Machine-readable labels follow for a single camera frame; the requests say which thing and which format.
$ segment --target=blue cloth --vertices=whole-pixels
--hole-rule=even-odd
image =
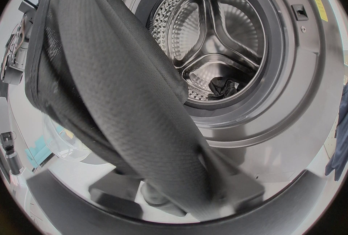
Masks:
[[[343,87],[336,128],[336,150],[325,168],[325,175],[335,170],[335,181],[342,175],[348,161],[348,84]]]

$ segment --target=stainless steel drum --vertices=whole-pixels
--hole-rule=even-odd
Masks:
[[[208,101],[209,82],[232,76],[247,90],[265,63],[265,33],[247,0],[164,0],[152,35],[189,85],[188,101]]]

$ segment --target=black garment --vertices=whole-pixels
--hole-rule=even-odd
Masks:
[[[348,161],[348,84],[343,88],[338,123],[336,128],[336,150],[325,168],[325,175],[335,170],[338,181]]]
[[[208,95],[208,100],[220,100],[236,94],[242,85],[238,84],[237,88],[235,86],[233,78],[222,76],[213,78],[209,83],[209,88],[213,94]]]
[[[187,84],[122,0],[41,0],[25,92],[118,171],[199,220],[219,216]]]

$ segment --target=black fabric bag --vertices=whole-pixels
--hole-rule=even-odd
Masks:
[[[218,217],[187,84],[122,0],[40,0],[25,93],[120,173],[196,218]]]

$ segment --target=washing machine drum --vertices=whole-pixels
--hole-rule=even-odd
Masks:
[[[320,178],[305,169],[327,138],[341,98],[339,18],[345,15],[335,2],[41,0],[26,95],[118,173],[143,178],[201,221],[221,217],[224,209],[212,205],[221,183],[209,169],[224,177],[213,156],[237,165],[249,184],[292,182],[282,200],[248,213],[175,228],[141,222],[139,233],[253,234],[257,226],[272,233],[264,222],[277,220],[270,216],[274,209],[291,218],[290,232],[321,192]],[[236,193],[233,186],[224,189]],[[291,201],[295,195],[299,201]],[[94,217],[103,218],[103,232],[133,232],[140,224],[119,214],[97,215],[83,201],[64,197],[71,211],[85,213],[65,220],[78,222],[86,234],[99,232],[88,223]],[[50,210],[45,201],[39,204]]]

